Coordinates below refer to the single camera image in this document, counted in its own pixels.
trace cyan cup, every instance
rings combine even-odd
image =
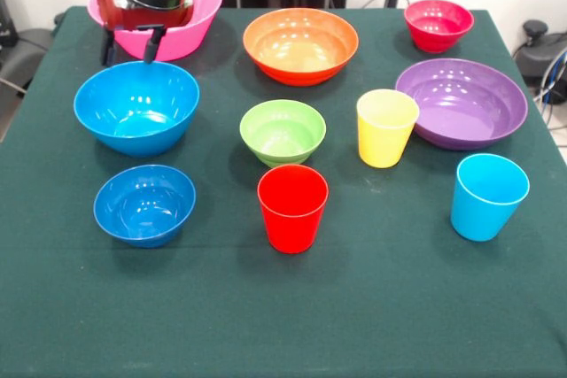
[[[451,223],[471,241],[493,239],[527,197],[530,181],[518,164],[493,154],[475,154],[457,167]]]

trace yellow cup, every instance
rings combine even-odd
[[[371,90],[359,98],[356,112],[362,161],[377,168],[395,166],[419,116],[416,101],[397,90]]]

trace red bowl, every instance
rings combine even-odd
[[[470,11],[446,0],[421,0],[404,11],[416,46],[428,53],[452,48],[475,24]]]

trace pink bowl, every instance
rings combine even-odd
[[[404,18],[416,46],[428,53],[449,50],[475,23],[470,11],[446,0],[412,3]]]
[[[222,0],[193,0],[195,10],[190,23],[183,27],[170,28],[159,46],[158,61],[172,61],[183,58],[199,47]],[[90,17],[101,26],[103,21],[98,12],[97,0],[89,0],[87,5]],[[135,58],[144,58],[145,45],[150,39],[151,31],[116,31],[116,42]]]

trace dark green cloth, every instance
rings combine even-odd
[[[401,11],[338,11],[361,44],[312,88],[270,80],[241,36],[263,11],[220,11],[177,62],[198,79],[188,134],[146,160],[107,149],[76,120],[76,90],[99,71],[101,31],[72,8],[0,146],[0,375],[66,377],[551,377],[567,375],[567,168],[530,102],[514,135],[487,149],[516,161],[532,190],[490,243],[448,221],[465,152],[412,136],[392,169],[356,152],[356,99],[391,88],[418,60]],[[522,84],[487,12],[444,56]],[[241,143],[253,105],[293,98],[327,137],[307,164],[330,185],[313,248],[266,240],[256,183],[267,170]],[[98,189],[161,163],[195,182],[195,211],[166,248],[97,227]]]

